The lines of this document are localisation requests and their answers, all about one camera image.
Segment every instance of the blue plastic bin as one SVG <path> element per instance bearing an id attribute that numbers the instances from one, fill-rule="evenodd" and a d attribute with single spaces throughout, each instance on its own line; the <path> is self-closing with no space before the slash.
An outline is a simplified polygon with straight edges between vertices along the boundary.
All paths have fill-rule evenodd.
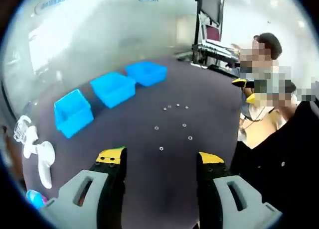
<path id="1" fill-rule="evenodd" d="M 84 128 L 93 120 L 91 106 L 79 89 L 54 103 L 56 128 L 67 138 Z"/>
<path id="2" fill-rule="evenodd" d="M 167 67 L 148 61 L 129 65 L 125 69 L 129 77 L 143 86 L 151 86 L 163 81 L 167 75 Z"/>
<path id="3" fill-rule="evenodd" d="M 108 73 L 91 81 L 96 96 L 109 108 L 135 95 L 136 81 L 116 72 Z"/>

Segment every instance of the white plastic object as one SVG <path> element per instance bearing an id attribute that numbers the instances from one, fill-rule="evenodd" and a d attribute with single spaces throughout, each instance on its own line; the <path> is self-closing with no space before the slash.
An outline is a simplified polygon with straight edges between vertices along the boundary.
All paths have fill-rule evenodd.
<path id="1" fill-rule="evenodd" d="M 35 126 L 30 126 L 25 132 L 25 144 L 23 147 L 25 158 L 30 158 L 32 153 L 36 154 L 36 145 L 33 145 L 36 140 L 38 140 L 37 129 Z"/>
<path id="2" fill-rule="evenodd" d="M 48 141 L 36 146 L 38 154 L 38 170 L 41 183 L 47 189 L 52 188 L 50 167 L 55 161 L 55 153 L 52 144 Z"/>
<path id="3" fill-rule="evenodd" d="M 25 144 L 26 131 L 29 128 L 30 124 L 31 124 L 31 119 L 28 116 L 22 115 L 19 118 L 19 120 L 17 121 L 14 127 L 14 134 L 13 134 L 13 138 L 17 142 L 21 142 L 22 144 Z"/>

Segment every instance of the dark gray carpet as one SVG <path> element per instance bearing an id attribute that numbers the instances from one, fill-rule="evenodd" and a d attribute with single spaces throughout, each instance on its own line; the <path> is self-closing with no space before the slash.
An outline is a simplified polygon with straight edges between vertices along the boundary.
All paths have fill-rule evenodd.
<path id="1" fill-rule="evenodd" d="M 196 154 L 213 153 L 230 165 L 237 142 L 241 92 L 231 85 L 231 78 L 219 73 L 173 58 L 154 62 L 168 67 L 166 81 L 148 88 L 137 86 L 133 98 L 111 110 L 96 98 L 89 83 L 80 86 L 95 119 L 71 139 L 54 124 L 53 104 L 62 95 L 50 91 L 38 99 L 33 121 L 39 141 L 48 140 L 55 148 L 53 186 L 50 190 L 42 186 L 37 156 L 32 155 L 23 158 L 27 188 L 48 198 L 57 197 L 58 189 L 81 170 L 89 169 L 101 151 L 126 146 L 123 228 L 193 228 L 199 217 Z"/>

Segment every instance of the blue box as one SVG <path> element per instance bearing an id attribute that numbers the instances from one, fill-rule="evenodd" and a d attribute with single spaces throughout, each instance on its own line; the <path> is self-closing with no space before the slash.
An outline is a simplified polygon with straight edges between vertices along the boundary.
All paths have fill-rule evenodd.
<path id="1" fill-rule="evenodd" d="M 151 86 L 163 81 L 167 75 L 167 67 L 159 64 L 142 61 L 125 67 L 129 77 L 143 86 Z"/>
<path id="2" fill-rule="evenodd" d="M 54 116 L 56 128 L 67 138 L 71 138 L 94 119 L 91 106 L 79 89 L 54 103 Z"/>
<path id="3" fill-rule="evenodd" d="M 116 72 L 108 73 L 91 81 L 96 96 L 109 108 L 135 95 L 136 81 Z"/>

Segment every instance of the desk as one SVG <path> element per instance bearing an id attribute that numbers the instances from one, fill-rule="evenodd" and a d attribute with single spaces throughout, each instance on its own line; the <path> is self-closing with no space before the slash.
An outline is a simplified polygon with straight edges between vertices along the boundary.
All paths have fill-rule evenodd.
<path id="1" fill-rule="evenodd" d="M 237 143 L 241 91 L 231 84 L 231 78 L 214 71 L 171 57 L 152 61 L 167 66 L 167 79 L 148 88 L 137 85 L 136 95 L 113 109 L 103 105 L 89 83 L 79 86 L 95 119 L 71 139 L 54 124 L 53 105 L 63 95 L 51 89 L 38 99 L 31 117 L 39 142 L 50 141 L 56 159 L 51 167 L 52 189 L 48 190 L 38 175 L 37 155 L 23 158 L 28 189 L 56 197 L 58 189 L 89 169 L 101 151 L 126 146 L 123 228 L 184 229 L 195 225 L 199 220 L 196 154 L 213 153 L 230 165 Z"/>

